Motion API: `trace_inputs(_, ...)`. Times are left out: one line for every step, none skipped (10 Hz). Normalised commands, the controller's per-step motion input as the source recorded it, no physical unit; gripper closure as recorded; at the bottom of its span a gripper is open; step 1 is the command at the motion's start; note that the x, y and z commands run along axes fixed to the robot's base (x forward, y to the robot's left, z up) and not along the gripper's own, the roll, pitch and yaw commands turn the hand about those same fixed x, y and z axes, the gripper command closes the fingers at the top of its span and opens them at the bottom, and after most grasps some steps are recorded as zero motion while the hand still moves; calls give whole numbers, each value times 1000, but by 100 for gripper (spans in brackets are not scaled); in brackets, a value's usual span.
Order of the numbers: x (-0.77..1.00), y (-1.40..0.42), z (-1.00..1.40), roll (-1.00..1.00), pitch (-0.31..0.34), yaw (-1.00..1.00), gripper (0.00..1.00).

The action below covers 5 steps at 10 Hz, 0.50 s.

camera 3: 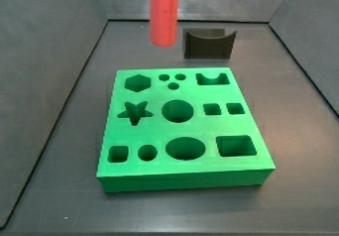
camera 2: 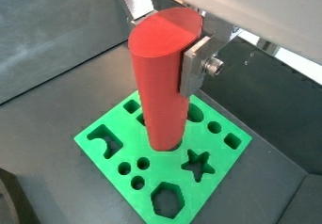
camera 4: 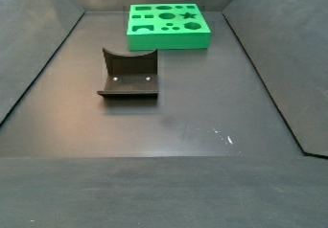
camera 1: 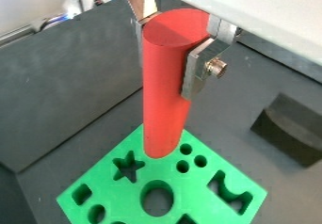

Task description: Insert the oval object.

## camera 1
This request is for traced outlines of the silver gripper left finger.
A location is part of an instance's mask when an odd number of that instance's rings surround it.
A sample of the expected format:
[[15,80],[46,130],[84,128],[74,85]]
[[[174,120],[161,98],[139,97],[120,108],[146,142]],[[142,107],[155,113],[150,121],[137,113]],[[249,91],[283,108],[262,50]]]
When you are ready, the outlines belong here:
[[155,0],[127,0],[134,13],[133,23],[138,38],[139,63],[142,63],[142,30],[145,25],[161,14]]

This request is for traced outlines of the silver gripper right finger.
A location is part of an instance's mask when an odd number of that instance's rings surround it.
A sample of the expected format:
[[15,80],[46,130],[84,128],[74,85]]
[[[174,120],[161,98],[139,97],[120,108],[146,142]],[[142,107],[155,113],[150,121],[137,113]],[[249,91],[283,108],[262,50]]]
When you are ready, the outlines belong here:
[[205,87],[209,76],[221,78],[227,64],[221,60],[225,50],[241,36],[242,29],[215,15],[209,16],[207,33],[210,36],[190,51],[186,59],[182,96],[191,101]]

